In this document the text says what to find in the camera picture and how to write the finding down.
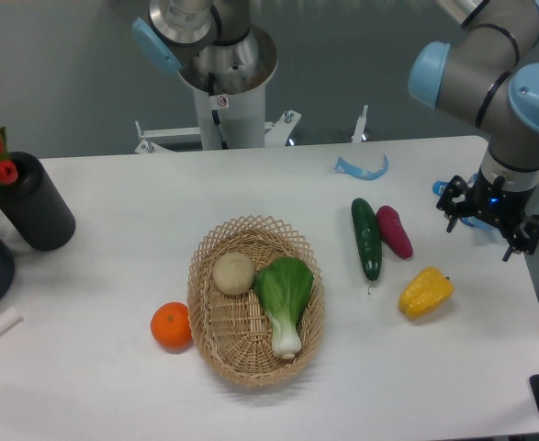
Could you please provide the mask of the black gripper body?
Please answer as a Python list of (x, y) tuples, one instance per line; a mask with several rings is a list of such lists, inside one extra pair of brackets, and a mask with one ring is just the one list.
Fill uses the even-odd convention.
[(452, 226), (473, 218), (498, 229), (503, 235), (522, 233), (525, 208), (533, 188), (513, 191), (505, 175), (492, 182), (477, 172), (473, 184), (459, 175), (452, 178)]

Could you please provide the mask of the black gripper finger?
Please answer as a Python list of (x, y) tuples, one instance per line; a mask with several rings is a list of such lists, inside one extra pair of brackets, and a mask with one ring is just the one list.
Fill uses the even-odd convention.
[(466, 216), (467, 183), (459, 175), (455, 175), (445, 186), (436, 208), (447, 220), (446, 231), (452, 232), (458, 221)]
[(503, 262), (507, 262), (513, 254), (534, 254), (539, 244), (539, 214), (527, 216), (516, 225), (507, 223), (501, 228), (501, 235), (508, 244)]

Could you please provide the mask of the silver robot base arm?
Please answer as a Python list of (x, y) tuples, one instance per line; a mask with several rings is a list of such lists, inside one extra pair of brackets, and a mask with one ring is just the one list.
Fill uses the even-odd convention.
[(211, 96), (252, 91), (277, 66), (275, 43), (253, 24), (250, 1), (151, 1), (131, 33), (161, 71)]

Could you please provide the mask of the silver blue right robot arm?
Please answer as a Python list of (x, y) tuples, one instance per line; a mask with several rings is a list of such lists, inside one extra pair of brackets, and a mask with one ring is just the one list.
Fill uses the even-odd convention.
[(510, 239), (539, 235), (526, 212), (539, 183), (539, 63), (520, 66), (539, 42), (539, 1), (441, 1), (466, 33), (433, 42), (412, 65), (410, 94), (489, 135), (473, 184), (456, 176), (438, 202), (451, 225), (475, 217)]

